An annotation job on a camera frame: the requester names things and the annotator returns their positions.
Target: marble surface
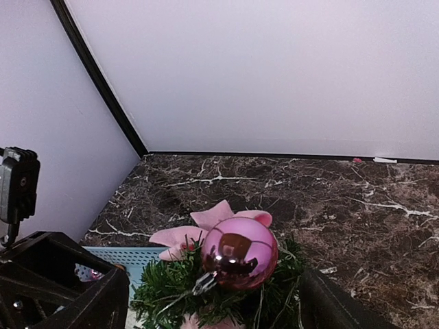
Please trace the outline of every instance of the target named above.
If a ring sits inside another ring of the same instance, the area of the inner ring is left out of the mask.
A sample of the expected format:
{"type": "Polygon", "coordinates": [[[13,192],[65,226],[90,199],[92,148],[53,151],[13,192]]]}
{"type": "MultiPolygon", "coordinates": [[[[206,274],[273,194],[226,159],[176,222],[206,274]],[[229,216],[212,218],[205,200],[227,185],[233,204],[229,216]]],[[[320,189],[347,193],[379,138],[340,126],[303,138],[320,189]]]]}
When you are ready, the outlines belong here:
{"type": "Polygon", "coordinates": [[[439,328],[439,167],[220,156],[147,156],[83,245],[148,246],[157,230],[227,199],[272,213],[310,263],[401,328],[439,328]]]}

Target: light blue tray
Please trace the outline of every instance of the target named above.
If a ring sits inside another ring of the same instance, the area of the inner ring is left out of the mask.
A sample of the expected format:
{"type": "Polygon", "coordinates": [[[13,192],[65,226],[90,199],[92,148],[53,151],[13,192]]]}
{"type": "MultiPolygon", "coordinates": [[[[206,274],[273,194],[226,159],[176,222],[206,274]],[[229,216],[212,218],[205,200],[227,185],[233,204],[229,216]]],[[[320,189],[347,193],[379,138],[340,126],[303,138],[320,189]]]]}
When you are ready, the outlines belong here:
{"type": "MultiPolygon", "coordinates": [[[[111,264],[123,265],[130,278],[130,301],[134,297],[132,286],[141,284],[143,268],[151,261],[158,260],[158,255],[166,250],[165,247],[84,247],[93,255],[102,258],[111,264]]],[[[78,276],[81,280],[91,278],[91,270],[85,266],[77,265],[78,276]]]]}

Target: pink-tinted wall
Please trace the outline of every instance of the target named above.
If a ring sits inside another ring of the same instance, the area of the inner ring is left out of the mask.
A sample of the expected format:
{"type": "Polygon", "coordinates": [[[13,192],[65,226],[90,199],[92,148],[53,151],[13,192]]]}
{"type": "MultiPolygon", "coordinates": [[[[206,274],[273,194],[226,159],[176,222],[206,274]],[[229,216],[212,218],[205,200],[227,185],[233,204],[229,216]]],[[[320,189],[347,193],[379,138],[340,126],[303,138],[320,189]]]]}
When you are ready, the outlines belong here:
{"type": "Polygon", "coordinates": [[[68,0],[151,150],[439,160],[439,1],[68,0]]]}
{"type": "Polygon", "coordinates": [[[0,147],[7,146],[32,149],[41,161],[36,215],[21,236],[50,230],[80,239],[138,161],[50,1],[0,1],[0,147]]]}

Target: artificial pine branch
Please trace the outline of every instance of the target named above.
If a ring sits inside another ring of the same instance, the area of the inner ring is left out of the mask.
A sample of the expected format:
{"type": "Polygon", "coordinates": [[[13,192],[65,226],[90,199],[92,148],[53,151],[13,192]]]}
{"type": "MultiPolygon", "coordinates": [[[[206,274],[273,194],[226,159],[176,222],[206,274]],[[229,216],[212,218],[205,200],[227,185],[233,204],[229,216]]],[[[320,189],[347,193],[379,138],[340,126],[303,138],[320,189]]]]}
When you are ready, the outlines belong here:
{"type": "Polygon", "coordinates": [[[145,267],[142,284],[131,303],[138,318],[143,320],[144,329],[179,328],[184,314],[195,313],[201,328],[218,324],[227,317],[245,324],[247,329],[299,328],[298,285],[305,260],[293,238],[279,245],[278,265],[261,288],[229,291],[217,285],[199,296],[188,294],[163,312],[179,296],[191,291],[204,273],[200,242],[194,242],[194,250],[187,250],[184,260],[150,262],[145,267]]]}

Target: pink christmas ornament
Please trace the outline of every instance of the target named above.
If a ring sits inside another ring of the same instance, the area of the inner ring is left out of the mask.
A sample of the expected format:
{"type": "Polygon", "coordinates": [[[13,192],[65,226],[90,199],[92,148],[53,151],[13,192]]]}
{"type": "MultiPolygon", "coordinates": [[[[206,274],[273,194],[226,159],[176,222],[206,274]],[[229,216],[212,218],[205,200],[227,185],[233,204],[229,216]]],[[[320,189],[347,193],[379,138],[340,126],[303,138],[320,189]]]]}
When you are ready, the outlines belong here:
{"type": "Polygon", "coordinates": [[[207,234],[201,249],[206,272],[227,289],[255,289],[274,271],[277,242],[263,224],[254,219],[232,217],[219,222],[207,234]]]}
{"type": "MultiPolygon", "coordinates": [[[[198,329],[198,316],[196,314],[185,315],[185,322],[181,325],[180,329],[198,329]]],[[[244,325],[235,325],[230,318],[225,318],[225,320],[221,321],[218,324],[213,326],[205,325],[201,329],[245,329],[244,325]]]]}

